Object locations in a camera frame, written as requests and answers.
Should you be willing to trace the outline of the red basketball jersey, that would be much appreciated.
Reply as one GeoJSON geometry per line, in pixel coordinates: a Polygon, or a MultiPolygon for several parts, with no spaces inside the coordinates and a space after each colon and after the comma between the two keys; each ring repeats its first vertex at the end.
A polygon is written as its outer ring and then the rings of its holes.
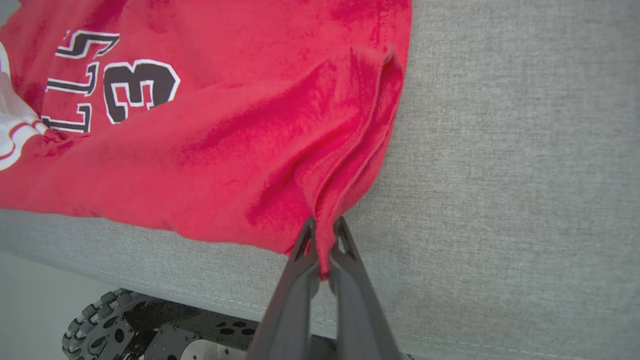
{"type": "Polygon", "coordinates": [[[370,189],[412,0],[19,0],[0,25],[0,208],[290,255],[370,189]]]}

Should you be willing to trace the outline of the robot omni wheel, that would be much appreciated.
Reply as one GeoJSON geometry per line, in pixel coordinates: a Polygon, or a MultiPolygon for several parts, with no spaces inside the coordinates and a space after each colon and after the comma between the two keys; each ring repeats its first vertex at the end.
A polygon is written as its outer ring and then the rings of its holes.
{"type": "Polygon", "coordinates": [[[85,307],[62,335],[67,360],[135,360],[142,356],[131,345],[140,330],[128,320],[153,303],[152,297],[119,288],[85,307]]]}

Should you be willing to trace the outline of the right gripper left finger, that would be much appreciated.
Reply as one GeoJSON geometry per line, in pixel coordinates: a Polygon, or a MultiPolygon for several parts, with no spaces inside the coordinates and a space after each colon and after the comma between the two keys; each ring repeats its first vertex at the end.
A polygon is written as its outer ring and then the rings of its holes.
{"type": "Polygon", "coordinates": [[[307,360],[311,301],[320,285],[316,221],[307,218],[247,352],[247,360],[307,360]]]}

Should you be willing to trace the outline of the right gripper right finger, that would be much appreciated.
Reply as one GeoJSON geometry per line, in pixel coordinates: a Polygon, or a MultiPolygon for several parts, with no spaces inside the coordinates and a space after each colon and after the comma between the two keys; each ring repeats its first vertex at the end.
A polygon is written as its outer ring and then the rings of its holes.
{"type": "Polygon", "coordinates": [[[337,301],[338,360],[403,360],[345,218],[333,229],[329,285],[337,301]]]}

